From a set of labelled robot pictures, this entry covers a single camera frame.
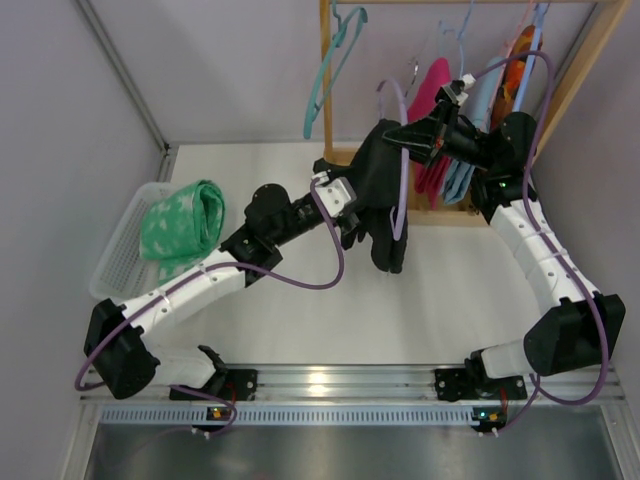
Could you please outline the lilac hanger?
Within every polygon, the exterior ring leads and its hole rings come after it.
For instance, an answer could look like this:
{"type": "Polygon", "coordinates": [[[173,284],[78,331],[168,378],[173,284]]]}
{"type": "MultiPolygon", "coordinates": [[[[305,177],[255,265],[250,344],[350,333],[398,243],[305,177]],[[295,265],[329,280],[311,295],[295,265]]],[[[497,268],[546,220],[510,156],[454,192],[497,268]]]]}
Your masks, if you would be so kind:
{"type": "MultiPolygon", "coordinates": [[[[399,85],[399,83],[392,77],[382,80],[376,92],[378,94],[378,116],[383,118],[383,94],[382,90],[386,85],[390,85],[394,91],[398,113],[399,123],[401,126],[408,124],[408,111],[405,102],[405,95],[399,85]]],[[[397,205],[390,212],[390,222],[392,228],[392,238],[394,241],[399,241],[402,236],[402,232],[405,225],[405,215],[407,213],[408,202],[408,186],[409,186],[409,151],[406,148],[400,149],[400,177],[399,177],[399,190],[397,205]]]]}

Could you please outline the black trousers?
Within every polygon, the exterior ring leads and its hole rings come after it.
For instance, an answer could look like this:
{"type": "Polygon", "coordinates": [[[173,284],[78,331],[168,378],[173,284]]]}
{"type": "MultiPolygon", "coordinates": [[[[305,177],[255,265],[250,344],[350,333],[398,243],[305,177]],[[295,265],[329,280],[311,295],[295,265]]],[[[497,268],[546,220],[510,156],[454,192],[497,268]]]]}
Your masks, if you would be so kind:
{"type": "Polygon", "coordinates": [[[390,212],[397,205],[400,151],[382,140],[382,134],[394,120],[382,119],[369,132],[347,166],[346,178],[356,194],[355,213],[366,214],[367,236],[372,239],[371,260],[379,270],[399,274],[408,241],[408,228],[394,241],[390,212]]]}

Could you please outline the teal hanger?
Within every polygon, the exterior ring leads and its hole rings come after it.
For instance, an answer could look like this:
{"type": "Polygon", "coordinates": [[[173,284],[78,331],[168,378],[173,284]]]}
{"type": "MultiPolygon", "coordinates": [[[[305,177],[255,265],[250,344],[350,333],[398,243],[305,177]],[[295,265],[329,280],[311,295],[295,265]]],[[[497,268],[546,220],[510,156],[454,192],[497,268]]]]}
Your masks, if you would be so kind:
{"type": "Polygon", "coordinates": [[[363,5],[342,15],[341,1],[319,1],[321,60],[307,100],[302,135],[310,140],[319,118],[323,121],[325,140],[332,139],[332,93],[351,52],[368,23],[368,12],[363,5]]]}

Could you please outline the green trousers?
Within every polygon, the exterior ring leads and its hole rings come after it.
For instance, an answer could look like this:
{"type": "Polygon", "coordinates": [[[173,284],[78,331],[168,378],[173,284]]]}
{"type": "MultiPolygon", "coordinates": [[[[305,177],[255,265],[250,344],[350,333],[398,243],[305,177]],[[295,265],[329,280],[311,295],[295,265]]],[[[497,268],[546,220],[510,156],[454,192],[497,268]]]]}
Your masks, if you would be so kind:
{"type": "Polygon", "coordinates": [[[151,205],[140,226],[139,254],[158,264],[160,285],[183,274],[218,245],[226,204],[210,180],[191,183],[151,205]]]}

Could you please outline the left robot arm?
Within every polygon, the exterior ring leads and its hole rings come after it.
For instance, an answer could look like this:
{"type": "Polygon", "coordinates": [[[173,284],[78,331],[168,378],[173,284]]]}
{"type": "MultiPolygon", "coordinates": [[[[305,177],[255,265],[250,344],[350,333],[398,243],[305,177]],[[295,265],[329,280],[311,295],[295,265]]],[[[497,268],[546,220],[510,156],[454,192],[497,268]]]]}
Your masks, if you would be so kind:
{"type": "Polygon", "coordinates": [[[282,260],[279,248],[321,224],[334,230],[355,199],[346,178],[330,179],[325,173],[314,175],[309,193],[295,201],[278,184],[258,188],[245,208],[244,224],[194,267],[137,298],[121,304],[106,299],[94,307],[75,389],[94,389],[84,380],[94,370],[100,385],[118,400],[149,386],[204,399],[215,396],[227,367],[212,348],[170,349],[155,344],[152,335],[264,277],[310,289],[310,284],[275,273],[282,260]]]}

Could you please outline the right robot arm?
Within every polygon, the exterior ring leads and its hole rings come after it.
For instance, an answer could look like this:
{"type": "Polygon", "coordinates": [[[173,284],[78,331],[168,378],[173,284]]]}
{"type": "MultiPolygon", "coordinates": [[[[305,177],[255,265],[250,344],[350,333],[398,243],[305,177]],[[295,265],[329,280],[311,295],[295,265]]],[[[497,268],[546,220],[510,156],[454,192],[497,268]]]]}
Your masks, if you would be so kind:
{"type": "Polygon", "coordinates": [[[527,174],[536,120],[510,113],[484,133],[440,100],[425,118],[384,133],[384,141],[426,165],[443,156],[480,169],[471,184],[472,203],[513,254],[538,302],[540,319],[520,340],[471,353],[465,361],[471,384],[482,395],[505,380],[548,377],[598,365],[606,370],[626,308],[586,279],[544,217],[527,174]]]}

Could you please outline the light blue trousers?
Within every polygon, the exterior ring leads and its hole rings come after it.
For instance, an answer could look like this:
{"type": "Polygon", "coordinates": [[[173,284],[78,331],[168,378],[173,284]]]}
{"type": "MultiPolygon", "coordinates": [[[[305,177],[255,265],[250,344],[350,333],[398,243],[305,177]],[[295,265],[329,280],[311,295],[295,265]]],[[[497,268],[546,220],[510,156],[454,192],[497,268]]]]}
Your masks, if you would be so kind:
{"type": "MultiPolygon", "coordinates": [[[[501,66],[480,78],[471,96],[470,106],[467,109],[468,118],[483,133],[488,133],[490,130],[491,110],[503,71],[504,67],[501,66]]],[[[451,160],[440,191],[445,205],[456,204],[465,197],[474,170],[475,167],[469,163],[457,159],[451,160]]]]}

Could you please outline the pink trousers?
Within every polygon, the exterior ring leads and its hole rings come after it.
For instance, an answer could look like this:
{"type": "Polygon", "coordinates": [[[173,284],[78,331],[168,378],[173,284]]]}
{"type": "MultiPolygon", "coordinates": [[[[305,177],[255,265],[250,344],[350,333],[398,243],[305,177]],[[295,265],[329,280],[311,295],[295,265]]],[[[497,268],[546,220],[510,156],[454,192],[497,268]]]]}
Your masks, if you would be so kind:
{"type": "MultiPolygon", "coordinates": [[[[420,84],[418,91],[408,110],[408,121],[415,123],[427,118],[427,125],[421,130],[426,133],[426,143],[434,143],[433,134],[436,132],[438,114],[433,115],[436,108],[436,95],[440,88],[451,81],[449,62],[444,57],[434,60],[429,66],[427,73],[420,84]]],[[[448,157],[440,157],[434,166],[430,163],[424,165],[414,154],[410,155],[412,163],[415,165],[414,191],[417,194],[425,195],[433,210],[437,209],[438,197],[440,195],[447,169],[451,164],[448,157]]]]}

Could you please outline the orange patterned trousers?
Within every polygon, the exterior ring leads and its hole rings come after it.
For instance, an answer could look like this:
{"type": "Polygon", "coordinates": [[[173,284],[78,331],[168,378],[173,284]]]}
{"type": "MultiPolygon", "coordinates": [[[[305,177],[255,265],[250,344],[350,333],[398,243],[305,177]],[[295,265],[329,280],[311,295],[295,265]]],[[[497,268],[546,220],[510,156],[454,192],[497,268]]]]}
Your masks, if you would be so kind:
{"type": "MultiPolygon", "coordinates": [[[[538,29],[534,24],[526,26],[511,42],[507,53],[509,55],[529,51],[535,42],[534,37],[538,29]]],[[[524,94],[533,68],[527,69],[527,61],[534,57],[523,57],[509,62],[503,70],[501,81],[496,93],[490,117],[490,127],[494,128],[503,122],[512,111],[519,111],[524,100],[524,94]]]]}

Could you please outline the light blue hanger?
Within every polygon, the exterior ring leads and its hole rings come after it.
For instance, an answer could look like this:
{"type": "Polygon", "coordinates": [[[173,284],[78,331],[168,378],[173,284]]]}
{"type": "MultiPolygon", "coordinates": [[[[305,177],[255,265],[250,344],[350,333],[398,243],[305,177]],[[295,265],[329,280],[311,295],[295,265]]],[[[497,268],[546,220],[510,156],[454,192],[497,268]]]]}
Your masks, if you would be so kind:
{"type": "Polygon", "coordinates": [[[474,0],[467,1],[467,10],[462,20],[462,23],[455,27],[448,24],[443,18],[438,21],[437,24],[437,36],[436,36],[436,49],[439,58],[445,58],[447,53],[446,38],[450,35],[456,43],[456,48],[459,57],[459,69],[458,76],[462,77],[465,73],[466,57],[465,57],[465,34],[468,28],[468,24],[471,15],[474,11],[476,2],[474,0]]]}

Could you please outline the wooden clothes rack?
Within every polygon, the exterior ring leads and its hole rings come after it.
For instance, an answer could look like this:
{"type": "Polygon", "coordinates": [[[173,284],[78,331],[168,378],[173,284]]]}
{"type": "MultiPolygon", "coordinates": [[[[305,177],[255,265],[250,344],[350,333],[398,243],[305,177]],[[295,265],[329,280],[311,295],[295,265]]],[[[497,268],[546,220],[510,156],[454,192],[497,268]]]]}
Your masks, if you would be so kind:
{"type": "MultiPolygon", "coordinates": [[[[333,107],[331,90],[333,81],[337,79],[341,67],[332,66],[331,59],[337,49],[334,41],[338,32],[333,25],[347,26],[350,19],[360,14],[360,10],[368,3],[352,1],[354,9],[349,15],[341,17],[333,12],[333,2],[320,0],[319,22],[322,64],[312,89],[313,104],[309,107],[309,116],[305,119],[304,130],[311,130],[312,120],[318,114],[323,115],[324,156],[337,165],[347,165],[353,159],[354,147],[336,147],[333,132],[333,107]]],[[[560,121],[574,101],[576,94],[601,56],[613,33],[632,5],[631,0],[596,1],[587,20],[581,27],[566,58],[561,63],[557,75],[550,106],[544,121],[544,128],[538,149],[543,150],[560,121]]],[[[471,203],[471,196],[466,195],[461,205],[446,207],[440,203],[429,204],[426,199],[416,193],[408,195],[408,221],[413,225],[439,227],[484,227],[486,222],[471,203]]]]}

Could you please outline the white plastic basket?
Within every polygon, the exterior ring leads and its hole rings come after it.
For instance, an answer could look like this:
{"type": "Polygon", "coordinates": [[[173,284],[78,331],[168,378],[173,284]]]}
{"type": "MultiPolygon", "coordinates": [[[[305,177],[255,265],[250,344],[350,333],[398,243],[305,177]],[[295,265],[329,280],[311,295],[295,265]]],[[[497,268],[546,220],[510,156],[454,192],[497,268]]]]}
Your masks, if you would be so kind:
{"type": "Polygon", "coordinates": [[[89,292],[96,300],[121,303],[160,286],[158,264],[140,257],[140,226],[153,203],[183,187],[155,182],[137,190],[90,280],[89,292]]]}

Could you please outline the aluminium mounting rail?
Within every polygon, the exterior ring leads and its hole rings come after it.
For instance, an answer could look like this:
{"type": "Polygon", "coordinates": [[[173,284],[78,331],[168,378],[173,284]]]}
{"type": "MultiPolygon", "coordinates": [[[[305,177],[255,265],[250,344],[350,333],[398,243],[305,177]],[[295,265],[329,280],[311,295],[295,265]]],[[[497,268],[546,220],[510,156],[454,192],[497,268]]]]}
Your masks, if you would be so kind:
{"type": "MultiPolygon", "coordinates": [[[[407,400],[440,401],[435,391],[434,371],[457,368],[453,365],[232,365],[229,368],[258,371],[255,397],[250,401],[360,401],[407,400]]],[[[591,391],[599,377],[599,368],[587,367],[542,380],[542,386],[552,396],[579,400],[591,391]]],[[[527,394],[534,386],[523,375],[527,394]]],[[[170,393],[168,386],[151,385],[128,398],[129,402],[186,399],[183,393],[170,393]]],[[[625,393],[613,367],[609,367],[604,386],[594,403],[616,403],[625,400],[625,393]]],[[[461,400],[458,403],[497,402],[499,400],[461,400]]]]}

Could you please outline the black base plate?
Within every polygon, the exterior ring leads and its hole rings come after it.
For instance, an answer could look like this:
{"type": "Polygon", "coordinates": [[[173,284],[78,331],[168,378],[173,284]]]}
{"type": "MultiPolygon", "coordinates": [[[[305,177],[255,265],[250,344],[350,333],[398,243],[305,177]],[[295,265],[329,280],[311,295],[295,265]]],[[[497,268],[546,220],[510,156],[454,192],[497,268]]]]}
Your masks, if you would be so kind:
{"type": "Polygon", "coordinates": [[[479,365],[469,364],[457,368],[434,371],[435,391],[440,401],[461,400],[526,400],[524,378],[511,376],[493,379],[479,365]]]}
{"type": "Polygon", "coordinates": [[[250,401],[255,397],[257,389],[258,371],[255,369],[231,368],[224,372],[216,372],[214,376],[201,388],[194,390],[207,396],[230,401],[250,401]]]}

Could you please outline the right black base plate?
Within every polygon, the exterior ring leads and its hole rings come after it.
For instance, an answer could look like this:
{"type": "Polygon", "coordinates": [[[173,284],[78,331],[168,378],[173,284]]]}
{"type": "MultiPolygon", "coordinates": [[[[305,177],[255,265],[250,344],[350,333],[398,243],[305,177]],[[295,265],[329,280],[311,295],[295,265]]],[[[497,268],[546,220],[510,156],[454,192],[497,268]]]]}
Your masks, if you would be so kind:
{"type": "Polygon", "coordinates": [[[524,378],[511,376],[493,379],[479,365],[469,364],[457,368],[434,371],[435,391],[440,401],[461,400],[526,400],[524,378]]]}

